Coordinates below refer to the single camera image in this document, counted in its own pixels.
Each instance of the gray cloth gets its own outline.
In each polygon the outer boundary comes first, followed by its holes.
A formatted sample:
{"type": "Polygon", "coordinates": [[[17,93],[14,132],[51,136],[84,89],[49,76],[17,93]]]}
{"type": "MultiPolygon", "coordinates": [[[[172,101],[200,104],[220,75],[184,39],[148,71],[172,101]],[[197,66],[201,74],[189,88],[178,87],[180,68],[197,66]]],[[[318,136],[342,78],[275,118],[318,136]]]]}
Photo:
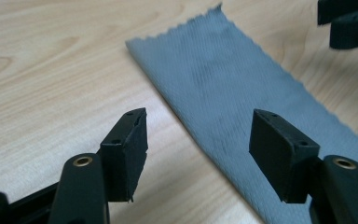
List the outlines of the gray cloth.
{"type": "Polygon", "coordinates": [[[127,42],[200,148],[267,223],[310,223],[307,204],[281,203],[249,154],[254,108],[278,113],[321,145],[358,161],[358,136],[228,21],[220,7],[167,34],[127,42]]]}

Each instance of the gray towel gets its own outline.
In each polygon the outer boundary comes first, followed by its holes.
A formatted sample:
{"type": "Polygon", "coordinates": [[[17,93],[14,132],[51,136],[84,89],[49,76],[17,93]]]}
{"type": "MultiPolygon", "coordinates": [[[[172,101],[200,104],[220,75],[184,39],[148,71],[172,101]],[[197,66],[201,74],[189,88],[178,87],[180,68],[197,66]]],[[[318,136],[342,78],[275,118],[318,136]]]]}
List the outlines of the gray towel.
{"type": "Polygon", "coordinates": [[[200,148],[267,223],[310,223],[281,203],[249,154],[254,108],[277,113],[321,146],[358,161],[358,136],[228,21],[220,6],[167,34],[127,42],[131,56],[200,148]]]}

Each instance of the screw hole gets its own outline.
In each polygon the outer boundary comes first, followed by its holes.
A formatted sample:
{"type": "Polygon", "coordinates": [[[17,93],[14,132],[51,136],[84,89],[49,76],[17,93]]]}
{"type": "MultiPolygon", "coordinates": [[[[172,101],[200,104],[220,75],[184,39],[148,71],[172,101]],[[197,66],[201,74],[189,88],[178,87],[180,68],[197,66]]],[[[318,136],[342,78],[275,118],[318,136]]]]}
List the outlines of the screw hole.
{"type": "Polygon", "coordinates": [[[347,161],[347,160],[344,160],[344,159],[341,159],[341,158],[334,159],[334,163],[337,166],[339,166],[341,168],[344,168],[344,169],[348,169],[348,170],[356,169],[356,165],[353,162],[347,161]]]}
{"type": "Polygon", "coordinates": [[[74,161],[74,166],[87,166],[92,162],[91,157],[80,157],[74,161]]]}

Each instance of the tabletop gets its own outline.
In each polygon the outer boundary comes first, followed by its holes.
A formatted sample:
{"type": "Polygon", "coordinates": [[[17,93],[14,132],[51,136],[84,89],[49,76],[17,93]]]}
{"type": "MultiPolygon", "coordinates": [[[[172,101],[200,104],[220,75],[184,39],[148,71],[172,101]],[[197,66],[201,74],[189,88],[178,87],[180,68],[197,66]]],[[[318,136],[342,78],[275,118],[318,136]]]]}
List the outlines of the tabletop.
{"type": "Polygon", "coordinates": [[[9,201],[57,182],[66,160],[96,152],[125,112],[145,107],[145,168],[134,203],[110,204],[112,221],[262,223],[125,47],[220,2],[229,20],[358,134],[358,49],[328,47],[316,0],[0,0],[0,191],[9,201]]]}

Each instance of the wooden table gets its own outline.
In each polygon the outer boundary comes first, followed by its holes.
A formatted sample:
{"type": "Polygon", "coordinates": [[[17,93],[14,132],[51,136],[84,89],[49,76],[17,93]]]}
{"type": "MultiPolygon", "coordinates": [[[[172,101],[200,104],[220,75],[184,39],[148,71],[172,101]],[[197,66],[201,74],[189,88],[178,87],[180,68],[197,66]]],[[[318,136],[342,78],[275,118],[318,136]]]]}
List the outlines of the wooden table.
{"type": "MultiPolygon", "coordinates": [[[[0,191],[11,202],[95,152],[123,113],[146,107],[148,158],[115,223],[259,223],[207,159],[125,40],[157,35],[220,0],[0,1],[0,191]]],[[[358,49],[328,47],[317,1],[224,0],[227,17],[358,133],[358,49]]]]}

